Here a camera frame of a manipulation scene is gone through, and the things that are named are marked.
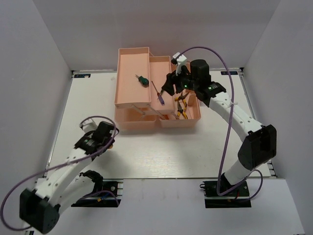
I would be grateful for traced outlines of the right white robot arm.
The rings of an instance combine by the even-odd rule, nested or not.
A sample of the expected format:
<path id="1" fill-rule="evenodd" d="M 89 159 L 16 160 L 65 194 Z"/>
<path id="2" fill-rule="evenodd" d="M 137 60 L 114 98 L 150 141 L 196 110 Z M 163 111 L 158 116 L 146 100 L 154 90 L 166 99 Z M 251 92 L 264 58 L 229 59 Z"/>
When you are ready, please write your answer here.
<path id="1" fill-rule="evenodd" d="M 225 87 L 212 81 L 205 60 L 193 60 L 187 67 L 186 58 L 174 55 L 171 63 L 176 69 L 167 74 L 162 90 L 171 96 L 183 90 L 193 91 L 197 99 L 219 114 L 228 123 L 228 130 L 234 130 L 242 141 L 237 161 L 226 172 L 219 169 L 217 194 L 233 195 L 254 170 L 276 156 L 277 130 L 273 125 L 264 126 L 249 116 Z"/>

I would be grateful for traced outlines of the yellow long nose pliers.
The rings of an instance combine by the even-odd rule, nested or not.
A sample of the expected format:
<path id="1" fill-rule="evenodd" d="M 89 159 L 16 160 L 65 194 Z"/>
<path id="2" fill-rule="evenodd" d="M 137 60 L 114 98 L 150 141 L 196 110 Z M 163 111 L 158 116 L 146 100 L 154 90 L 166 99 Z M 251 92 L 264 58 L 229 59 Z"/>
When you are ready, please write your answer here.
<path id="1" fill-rule="evenodd" d="M 175 102 L 177 103 L 177 117 L 176 119 L 180 119 L 180 116 L 183 116 L 184 119 L 188 119 L 186 109 L 187 109 L 187 102 L 186 98 L 189 95 L 189 92 L 181 94 L 175 98 Z"/>

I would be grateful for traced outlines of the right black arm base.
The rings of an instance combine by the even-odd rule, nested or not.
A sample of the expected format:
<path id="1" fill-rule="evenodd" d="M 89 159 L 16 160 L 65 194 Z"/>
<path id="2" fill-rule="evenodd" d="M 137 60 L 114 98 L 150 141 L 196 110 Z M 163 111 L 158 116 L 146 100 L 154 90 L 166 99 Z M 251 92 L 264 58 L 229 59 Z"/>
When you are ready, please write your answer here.
<path id="1" fill-rule="evenodd" d="M 217 181 L 203 181 L 200 189 L 204 192 L 206 209 L 251 208 L 250 193 L 247 183 L 243 183 L 234 191 L 219 196 L 216 191 Z"/>

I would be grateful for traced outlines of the blue handled small screwdriver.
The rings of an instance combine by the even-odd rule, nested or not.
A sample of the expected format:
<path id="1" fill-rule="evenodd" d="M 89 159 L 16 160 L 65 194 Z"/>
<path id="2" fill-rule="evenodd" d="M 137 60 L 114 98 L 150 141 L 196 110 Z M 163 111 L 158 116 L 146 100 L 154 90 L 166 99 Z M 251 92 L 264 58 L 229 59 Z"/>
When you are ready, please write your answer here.
<path id="1" fill-rule="evenodd" d="M 157 90 L 157 88 L 156 88 L 154 82 L 151 81 L 151 83 L 152 83 L 152 85 L 153 85 L 153 87 L 154 87 L 154 89 L 155 89 L 155 91 L 156 91 L 157 99 L 159 100 L 159 102 L 161 103 L 161 105 L 164 106 L 164 105 L 165 105 L 165 102 L 164 102 L 164 100 L 163 100 L 163 98 L 162 98 L 162 95 L 161 95 L 160 92 Z"/>

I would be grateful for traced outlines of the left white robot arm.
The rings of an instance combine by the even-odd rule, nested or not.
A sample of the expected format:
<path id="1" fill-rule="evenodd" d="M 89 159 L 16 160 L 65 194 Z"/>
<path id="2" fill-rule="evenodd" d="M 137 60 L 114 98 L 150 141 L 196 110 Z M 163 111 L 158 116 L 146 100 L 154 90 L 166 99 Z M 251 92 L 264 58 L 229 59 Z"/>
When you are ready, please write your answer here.
<path id="1" fill-rule="evenodd" d="M 112 148 L 119 129 L 110 122 L 96 124 L 92 119 L 80 127 L 84 135 L 66 158 L 66 165 L 55 167 L 45 181 L 20 194 L 20 219 L 42 234 L 49 233 L 72 204 L 104 193 L 101 174 L 85 168 Z"/>

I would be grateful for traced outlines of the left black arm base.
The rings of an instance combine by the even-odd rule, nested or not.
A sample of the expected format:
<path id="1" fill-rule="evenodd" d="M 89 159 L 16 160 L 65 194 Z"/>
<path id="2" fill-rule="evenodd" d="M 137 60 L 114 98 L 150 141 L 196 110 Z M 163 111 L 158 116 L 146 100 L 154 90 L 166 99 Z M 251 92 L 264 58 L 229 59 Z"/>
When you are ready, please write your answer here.
<path id="1" fill-rule="evenodd" d="M 72 204 L 73 208 L 118 208 L 123 193 L 123 180 L 103 180 L 102 188 L 94 189 L 88 197 Z"/>

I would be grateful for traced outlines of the pink plastic toolbox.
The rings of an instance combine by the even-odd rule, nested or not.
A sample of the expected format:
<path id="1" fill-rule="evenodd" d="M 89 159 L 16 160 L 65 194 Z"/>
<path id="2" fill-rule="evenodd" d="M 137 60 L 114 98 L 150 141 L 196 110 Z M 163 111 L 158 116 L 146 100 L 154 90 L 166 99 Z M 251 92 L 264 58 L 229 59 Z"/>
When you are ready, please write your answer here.
<path id="1" fill-rule="evenodd" d="M 118 51 L 117 82 L 115 91 L 115 122 L 122 130 L 194 127 L 201 119 L 200 104 L 192 91 L 186 98 L 188 119 L 177 117 L 178 94 L 170 96 L 164 92 L 162 106 L 151 83 L 160 92 L 166 75 L 174 72 L 170 56 L 154 56 L 148 47 L 121 48 Z M 143 87 L 135 75 L 149 80 L 149 87 Z"/>

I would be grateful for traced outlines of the stubby dark green screwdriver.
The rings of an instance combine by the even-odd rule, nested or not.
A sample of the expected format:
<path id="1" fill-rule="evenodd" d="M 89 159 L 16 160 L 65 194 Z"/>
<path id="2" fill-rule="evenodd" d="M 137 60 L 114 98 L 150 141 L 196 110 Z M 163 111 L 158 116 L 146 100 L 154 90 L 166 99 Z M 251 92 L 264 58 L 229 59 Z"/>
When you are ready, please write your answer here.
<path id="1" fill-rule="evenodd" d="M 143 87 L 149 87 L 149 80 L 143 76 L 138 76 L 137 74 L 135 75 L 135 77 L 138 79 L 139 83 L 143 86 Z"/>

